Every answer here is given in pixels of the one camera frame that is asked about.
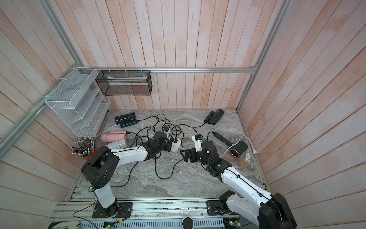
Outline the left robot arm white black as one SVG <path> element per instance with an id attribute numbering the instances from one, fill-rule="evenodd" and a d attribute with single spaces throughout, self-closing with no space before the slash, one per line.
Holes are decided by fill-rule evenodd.
<path id="1" fill-rule="evenodd" d="M 104 210 L 116 212 L 117 200 L 112 193 L 110 181 L 117 167 L 132 162 L 147 161 L 162 151 L 171 151 L 172 141 L 165 132 L 155 132 L 153 137 L 134 148 L 121 150 L 108 146 L 99 148 L 83 165 L 82 173 L 92 187 L 98 204 Z"/>

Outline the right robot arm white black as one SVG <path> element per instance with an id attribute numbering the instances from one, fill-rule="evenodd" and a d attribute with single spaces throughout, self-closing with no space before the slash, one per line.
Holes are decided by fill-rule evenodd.
<path id="1" fill-rule="evenodd" d="M 229 162 L 220 158 L 212 141 L 197 140 L 195 147 L 181 150 L 184 161 L 199 162 L 213 177 L 234 190 L 219 199 L 223 214 L 239 214 L 260 229 L 295 229 L 297 223 L 285 197 L 271 194 L 241 175 Z"/>

